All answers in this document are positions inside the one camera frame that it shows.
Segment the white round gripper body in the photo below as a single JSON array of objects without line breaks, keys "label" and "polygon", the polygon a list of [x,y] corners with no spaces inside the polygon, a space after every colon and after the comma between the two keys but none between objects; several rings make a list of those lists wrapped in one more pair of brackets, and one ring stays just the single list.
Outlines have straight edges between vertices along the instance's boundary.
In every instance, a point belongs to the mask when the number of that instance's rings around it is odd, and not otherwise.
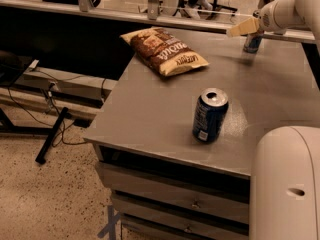
[{"label": "white round gripper body", "polygon": [[274,0],[259,13],[259,26],[267,32],[279,31],[297,24],[295,0]]}]

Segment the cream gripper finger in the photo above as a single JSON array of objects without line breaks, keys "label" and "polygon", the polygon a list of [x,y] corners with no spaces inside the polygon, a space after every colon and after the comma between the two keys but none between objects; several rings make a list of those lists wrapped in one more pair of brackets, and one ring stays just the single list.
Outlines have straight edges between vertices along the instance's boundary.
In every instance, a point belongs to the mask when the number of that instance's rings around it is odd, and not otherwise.
[{"label": "cream gripper finger", "polygon": [[239,24],[229,28],[226,31],[228,37],[236,37],[257,32],[259,29],[259,20],[255,17],[246,19]]}]

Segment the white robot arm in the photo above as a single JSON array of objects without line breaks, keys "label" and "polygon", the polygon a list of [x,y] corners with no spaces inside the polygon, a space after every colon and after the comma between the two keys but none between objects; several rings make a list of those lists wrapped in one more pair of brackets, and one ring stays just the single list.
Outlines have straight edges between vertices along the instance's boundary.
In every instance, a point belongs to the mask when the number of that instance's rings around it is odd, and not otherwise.
[{"label": "white robot arm", "polygon": [[[274,0],[229,37],[307,26],[320,42],[320,0]],[[259,141],[250,177],[249,240],[320,240],[320,129],[280,127]]]}]

